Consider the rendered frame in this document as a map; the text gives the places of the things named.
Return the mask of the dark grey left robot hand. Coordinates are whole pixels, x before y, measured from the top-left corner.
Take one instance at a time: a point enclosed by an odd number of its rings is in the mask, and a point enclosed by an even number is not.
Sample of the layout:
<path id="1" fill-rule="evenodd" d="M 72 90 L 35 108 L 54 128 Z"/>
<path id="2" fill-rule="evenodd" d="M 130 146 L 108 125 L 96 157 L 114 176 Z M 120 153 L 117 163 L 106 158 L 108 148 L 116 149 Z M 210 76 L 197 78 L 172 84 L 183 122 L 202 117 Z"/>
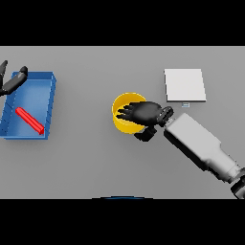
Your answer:
<path id="1" fill-rule="evenodd" d="M 28 78 L 28 68 L 26 66 L 23 66 L 16 76 L 11 78 L 8 82 L 3 83 L 7 65 L 8 62 L 6 60 L 4 60 L 0 64 L 0 97 L 10 95 L 18 87 L 20 87 Z"/>

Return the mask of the blue tray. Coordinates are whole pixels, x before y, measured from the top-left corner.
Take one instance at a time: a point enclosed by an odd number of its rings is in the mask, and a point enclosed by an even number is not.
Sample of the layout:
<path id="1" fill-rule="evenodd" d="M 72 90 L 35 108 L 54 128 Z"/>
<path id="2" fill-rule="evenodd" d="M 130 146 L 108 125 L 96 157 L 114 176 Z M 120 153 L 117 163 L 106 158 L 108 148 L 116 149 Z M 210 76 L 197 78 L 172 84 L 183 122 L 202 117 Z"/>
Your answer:
<path id="1" fill-rule="evenodd" d="M 52 123 L 52 109 L 56 94 L 56 77 L 53 72 L 29 72 L 28 79 L 11 95 L 7 95 L 0 117 L 0 138 L 6 140 L 47 140 Z M 16 113 L 22 107 L 44 126 L 38 134 Z"/>

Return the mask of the yellow bowl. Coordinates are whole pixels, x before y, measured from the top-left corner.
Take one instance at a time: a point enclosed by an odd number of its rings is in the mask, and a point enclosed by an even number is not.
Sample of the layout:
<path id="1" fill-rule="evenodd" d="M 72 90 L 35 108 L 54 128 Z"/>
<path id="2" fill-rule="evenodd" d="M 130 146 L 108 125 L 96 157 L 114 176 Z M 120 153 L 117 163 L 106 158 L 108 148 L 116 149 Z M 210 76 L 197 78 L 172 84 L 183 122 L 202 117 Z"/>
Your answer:
<path id="1" fill-rule="evenodd" d="M 134 134 L 140 132 L 144 126 L 133 122 L 118 119 L 118 110 L 123 109 L 130 102 L 145 101 L 145 97 L 135 92 L 126 92 L 117 96 L 112 104 L 111 112 L 115 127 L 125 134 Z"/>

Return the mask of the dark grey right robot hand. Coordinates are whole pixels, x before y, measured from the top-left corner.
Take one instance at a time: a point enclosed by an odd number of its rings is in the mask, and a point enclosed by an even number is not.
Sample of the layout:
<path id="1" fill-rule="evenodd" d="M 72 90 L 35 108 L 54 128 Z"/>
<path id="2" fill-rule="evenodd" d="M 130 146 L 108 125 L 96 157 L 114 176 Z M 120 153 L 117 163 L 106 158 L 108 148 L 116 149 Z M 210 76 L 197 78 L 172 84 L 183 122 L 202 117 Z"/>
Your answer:
<path id="1" fill-rule="evenodd" d="M 134 134 L 142 142 L 149 142 L 157 132 L 155 126 L 164 127 L 174 113 L 171 106 L 162 107 L 153 101 L 130 102 L 118 112 L 118 119 L 145 126 L 142 133 Z"/>

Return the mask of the pale square measuring scale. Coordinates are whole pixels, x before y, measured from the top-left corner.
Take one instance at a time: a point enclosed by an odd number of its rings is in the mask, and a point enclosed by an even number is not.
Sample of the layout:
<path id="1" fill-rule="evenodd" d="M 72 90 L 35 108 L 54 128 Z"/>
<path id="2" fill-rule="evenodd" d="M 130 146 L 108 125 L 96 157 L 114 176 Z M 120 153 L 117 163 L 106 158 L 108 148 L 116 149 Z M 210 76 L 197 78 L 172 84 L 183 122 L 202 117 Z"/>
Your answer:
<path id="1" fill-rule="evenodd" d="M 167 102 L 206 102 L 201 69 L 165 69 Z"/>

